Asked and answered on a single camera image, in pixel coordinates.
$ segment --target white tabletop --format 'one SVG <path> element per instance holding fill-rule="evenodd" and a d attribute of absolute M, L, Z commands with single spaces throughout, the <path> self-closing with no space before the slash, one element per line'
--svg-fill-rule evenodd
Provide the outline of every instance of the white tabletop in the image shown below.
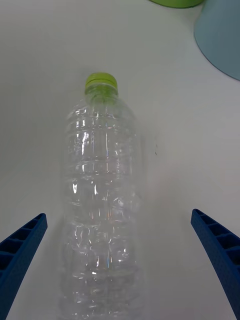
<path fill-rule="evenodd" d="M 190 225 L 199 208 L 240 236 L 240 82 L 197 47 L 200 11 L 147 0 L 1 0 L 0 241 L 41 212 L 48 221 L 8 320 L 54 319 L 64 119 L 95 71 L 116 77 L 144 137 L 149 319 L 235 319 Z"/>

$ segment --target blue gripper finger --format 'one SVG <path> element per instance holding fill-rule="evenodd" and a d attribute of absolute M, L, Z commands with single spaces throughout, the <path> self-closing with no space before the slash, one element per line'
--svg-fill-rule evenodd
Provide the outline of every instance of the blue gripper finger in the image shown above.
<path fill-rule="evenodd" d="M 0 243 L 0 320 L 5 320 L 47 230 L 44 213 Z"/>

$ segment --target green bottle cap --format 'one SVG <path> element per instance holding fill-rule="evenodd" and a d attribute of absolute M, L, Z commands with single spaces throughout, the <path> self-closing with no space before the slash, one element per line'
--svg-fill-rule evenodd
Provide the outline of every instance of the green bottle cap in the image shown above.
<path fill-rule="evenodd" d="M 199 5 L 203 0 L 151 0 L 156 4 L 172 8 L 189 8 Z"/>
<path fill-rule="evenodd" d="M 110 85 L 118 90 L 117 80 L 114 78 L 114 76 L 112 76 L 109 73 L 97 72 L 97 73 L 90 74 L 90 76 L 86 80 L 85 90 L 89 86 L 94 84 Z"/>

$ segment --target clear plastic bottle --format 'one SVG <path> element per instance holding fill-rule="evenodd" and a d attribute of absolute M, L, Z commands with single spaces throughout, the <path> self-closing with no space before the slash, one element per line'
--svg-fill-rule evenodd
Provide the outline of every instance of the clear plastic bottle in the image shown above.
<path fill-rule="evenodd" d="M 58 318 L 144 319 L 134 230 L 140 144 L 110 74 L 88 77 L 66 145 Z"/>

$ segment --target light blue bowl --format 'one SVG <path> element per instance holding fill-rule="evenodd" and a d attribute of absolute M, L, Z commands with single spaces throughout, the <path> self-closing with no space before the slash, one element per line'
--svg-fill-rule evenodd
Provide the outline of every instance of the light blue bowl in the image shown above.
<path fill-rule="evenodd" d="M 240 80 L 240 0 L 206 0 L 194 35 L 216 68 Z"/>

